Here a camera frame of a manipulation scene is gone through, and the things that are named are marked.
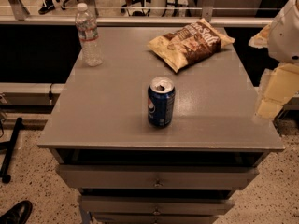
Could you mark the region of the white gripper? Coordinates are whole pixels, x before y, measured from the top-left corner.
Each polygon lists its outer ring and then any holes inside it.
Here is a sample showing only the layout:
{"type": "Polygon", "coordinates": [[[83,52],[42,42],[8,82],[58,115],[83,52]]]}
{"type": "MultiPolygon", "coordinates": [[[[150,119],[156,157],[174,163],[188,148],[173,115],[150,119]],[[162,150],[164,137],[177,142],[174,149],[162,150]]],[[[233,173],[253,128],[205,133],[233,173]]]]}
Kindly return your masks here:
{"type": "Polygon", "coordinates": [[[258,88],[255,113],[273,119],[299,91],[299,7],[289,0],[259,33],[249,40],[256,49],[268,47],[269,56],[284,62],[274,70],[265,69],[258,88]]]}

